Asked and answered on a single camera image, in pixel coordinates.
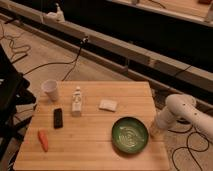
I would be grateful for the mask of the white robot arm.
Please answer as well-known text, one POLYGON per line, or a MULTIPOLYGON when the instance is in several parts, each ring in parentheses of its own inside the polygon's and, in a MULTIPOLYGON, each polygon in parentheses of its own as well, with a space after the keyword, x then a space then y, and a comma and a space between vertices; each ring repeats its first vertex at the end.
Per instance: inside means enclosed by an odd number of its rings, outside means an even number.
POLYGON ((156 137, 168 130, 178 117, 184 118, 197 127, 213 143, 213 117, 196 108, 196 99, 187 94, 172 94, 165 100, 164 108, 155 115, 149 128, 150 135, 156 137))

